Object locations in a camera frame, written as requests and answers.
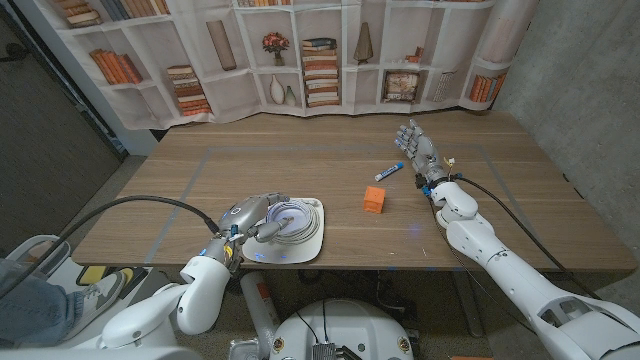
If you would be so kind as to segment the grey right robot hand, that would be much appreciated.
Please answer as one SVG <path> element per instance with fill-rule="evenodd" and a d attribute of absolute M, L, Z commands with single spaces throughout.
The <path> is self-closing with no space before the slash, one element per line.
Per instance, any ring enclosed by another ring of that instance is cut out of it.
<path fill-rule="evenodd" d="M 447 179 L 440 156 L 430 137 L 412 119 L 408 125 L 401 125 L 396 133 L 396 146 L 411 161 L 417 174 L 422 175 L 428 183 L 437 183 Z"/>

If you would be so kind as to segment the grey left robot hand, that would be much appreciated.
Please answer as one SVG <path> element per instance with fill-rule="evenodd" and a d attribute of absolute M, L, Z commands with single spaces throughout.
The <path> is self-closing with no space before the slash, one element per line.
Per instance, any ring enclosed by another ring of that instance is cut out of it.
<path fill-rule="evenodd" d="M 288 196 L 279 192 L 250 196 L 234 204 L 221 217 L 219 232 L 226 238 L 241 234 L 244 238 L 254 238 L 258 243 L 269 242 L 294 221 L 292 216 L 267 221 L 269 207 L 288 200 Z"/>

